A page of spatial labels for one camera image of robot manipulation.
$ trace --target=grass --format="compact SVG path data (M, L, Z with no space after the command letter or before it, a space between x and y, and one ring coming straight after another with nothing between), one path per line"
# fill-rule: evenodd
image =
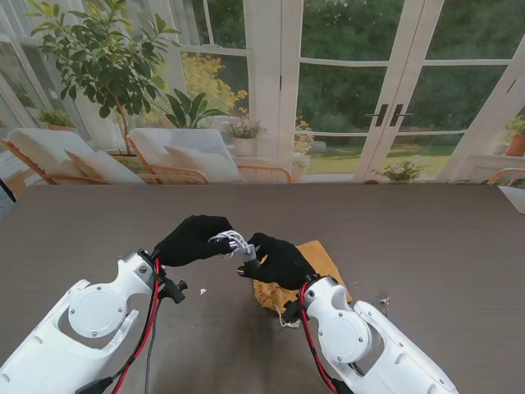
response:
M420 163L426 167L426 176L434 177L454 149L455 145L394 144L386 156L384 166L419 155ZM308 174L351 174L355 172L362 150L362 145L327 146L324 153L312 155Z
M147 174L146 169L143 167L143 165L140 163L139 158L128 158L125 156L113 156L115 160L117 160L120 164L123 164L124 166L128 167L132 172L135 174Z

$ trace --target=yellow flowers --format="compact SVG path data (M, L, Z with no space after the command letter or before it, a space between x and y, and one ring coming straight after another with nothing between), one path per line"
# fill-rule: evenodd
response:
M295 118L295 129L311 131L310 125L300 115ZM296 134L294 137L294 152L306 154L312 147L313 135Z
M232 112L235 103L248 97L245 90L235 93L228 84L218 78L217 73L224 68L219 57L184 52L181 57L187 94L192 99L204 92L210 108ZM248 110L243 108L240 108L240 111L244 115L248 113Z

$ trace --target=red cable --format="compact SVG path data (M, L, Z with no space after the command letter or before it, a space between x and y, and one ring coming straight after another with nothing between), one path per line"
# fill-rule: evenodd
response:
M161 263L158 258L155 259L155 274L157 275L161 271ZM159 282L157 280L157 277L155 277L155 287L153 289L153 310L151 311L151 316L148 322L148 328L146 329L146 335L144 336L144 339L142 343L140 344L139 349L135 352L133 355L133 360L136 360L137 357L139 357L140 352L146 345L146 342L148 341L149 333L151 332L151 329L153 327L153 322L155 322L155 319L157 318L157 304L158 304L158 287ZM130 369L130 364L124 369L122 372L122 375L119 377L118 382L116 383L115 388L112 391L112 394L117 394L119 389L122 386L122 383L124 382L124 379L126 379L126 375L128 373L128 369Z
M308 283L304 283L303 286L301 287L301 291L299 293L299 302L300 302L301 305L304 304L304 292L306 291L307 285L308 285ZM310 327L308 325L308 317L307 317L306 311L304 309L301 310L301 315L302 315L304 328L305 328L305 331L306 331L306 334L307 334L307 338L306 339L307 339L308 344L310 345L310 347L315 351L315 345L313 343L312 334L310 332ZM313 359L315 360L315 363L317 365L317 369L319 369L319 372L321 373L322 380L325 381L326 385L330 388L330 390L332 392L334 392L334 394L339 394L339 392L337 391L336 387L331 382L330 377L326 373L326 370L322 366L321 361L319 360L319 356L317 355L316 351L315 351L315 353L313 352Z

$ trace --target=circular joint cover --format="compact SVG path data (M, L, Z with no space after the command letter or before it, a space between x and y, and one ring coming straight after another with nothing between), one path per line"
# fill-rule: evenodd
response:
M336 311L319 331L323 352L335 362L353 363L368 352L370 329L354 311Z
M82 337L104 337L126 317L126 300L107 284L93 285L72 296L69 323Z

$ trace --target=white cable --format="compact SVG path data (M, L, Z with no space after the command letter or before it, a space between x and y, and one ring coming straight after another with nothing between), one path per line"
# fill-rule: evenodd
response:
M273 306L276 307L276 311L277 311L277 314L279 315L279 323L281 324L281 327L299 328L299 325L301 323L299 319L297 319L293 323L284 323L281 317L281 310L279 309L277 305L273 305Z
M241 234L239 234L237 231L229 230L224 232L219 232L216 236L213 236L208 240L208 242L218 242L222 240L230 240L234 241L237 244L237 247L231 251L231 253L224 254L222 258L224 259L231 259L233 254L237 250L242 250L243 253L249 254L250 248L248 242L246 242Z

